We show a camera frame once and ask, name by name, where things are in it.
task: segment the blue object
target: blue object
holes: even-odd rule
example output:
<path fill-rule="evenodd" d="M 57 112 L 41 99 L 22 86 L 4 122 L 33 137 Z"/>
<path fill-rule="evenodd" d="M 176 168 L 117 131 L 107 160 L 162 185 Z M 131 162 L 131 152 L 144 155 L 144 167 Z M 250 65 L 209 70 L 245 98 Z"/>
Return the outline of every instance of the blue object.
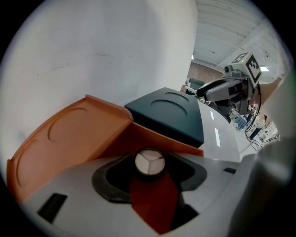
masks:
<path fill-rule="evenodd" d="M 254 137 L 260 132 L 261 128 L 256 128 L 254 132 L 252 132 L 250 139 L 253 140 Z"/>
<path fill-rule="evenodd" d="M 242 116 L 239 116 L 236 120 L 235 123 L 237 123 L 237 128 L 238 130 L 243 129 L 246 124 L 247 124 L 247 120 L 245 118 L 243 118 Z"/>

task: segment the orange plastic tray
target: orange plastic tray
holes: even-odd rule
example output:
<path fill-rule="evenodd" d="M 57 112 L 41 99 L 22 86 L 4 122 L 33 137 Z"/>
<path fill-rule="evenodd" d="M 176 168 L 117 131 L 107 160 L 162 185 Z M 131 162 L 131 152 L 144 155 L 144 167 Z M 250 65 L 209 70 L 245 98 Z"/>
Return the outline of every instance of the orange plastic tray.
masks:
<path fill-rule="evenodd" d="M 86 95 L 39 126 L 7 161 L 7 185 L 24 201 L 65 169 L 98 158 L 132 123 L 130 112 Z"/>

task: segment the white countertop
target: white countertop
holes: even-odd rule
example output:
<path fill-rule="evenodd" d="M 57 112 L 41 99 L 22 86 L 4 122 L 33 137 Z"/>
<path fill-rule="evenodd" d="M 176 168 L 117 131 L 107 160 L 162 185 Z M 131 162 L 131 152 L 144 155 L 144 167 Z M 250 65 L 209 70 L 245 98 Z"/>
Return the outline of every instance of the white countertop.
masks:
<path fill-rule="evenodd" d="M 199 148 L 203 149 L 204 157 L 222 161 L 241 162 L 235 139 L 235 128 L 216 110 L 201 102 L 198 103 L 203 122 L 204 136 L 204 144 Z M 218 141 L 215 128 L 219 134 Z"/>

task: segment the ceiling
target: ceiling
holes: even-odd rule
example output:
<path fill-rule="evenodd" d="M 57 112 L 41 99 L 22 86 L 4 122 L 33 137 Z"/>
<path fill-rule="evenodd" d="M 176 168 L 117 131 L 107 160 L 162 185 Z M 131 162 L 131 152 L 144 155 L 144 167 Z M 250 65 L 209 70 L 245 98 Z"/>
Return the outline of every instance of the ceiling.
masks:
<path fill-rule="evenodd" d="M 266 16 L 247 0 L 196 0 L 198 25 L 193 62 L 223 71 L 243 51 L 252 51 L 272 81 L 278 72 L 278 37 Z"/>

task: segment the brick wall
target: brick wall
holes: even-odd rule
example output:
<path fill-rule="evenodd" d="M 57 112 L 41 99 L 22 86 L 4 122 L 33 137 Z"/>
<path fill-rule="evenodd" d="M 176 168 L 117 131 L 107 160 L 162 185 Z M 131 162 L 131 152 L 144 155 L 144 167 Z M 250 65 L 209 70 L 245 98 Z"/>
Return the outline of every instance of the brick wall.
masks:
<path fill-rule="evenodd" d="M 221 72 L 215 71 L 213 69 L 210 69 L 208 67 L 191 63 L 189 72 L 188 72 L 188 78 L 194 78 L 198 79 L 200 81 L 204 81 L 205 83 L 208 83 L 210 81 L 213 81 L 215 79 L 219 79 L 223 76 Z"/>

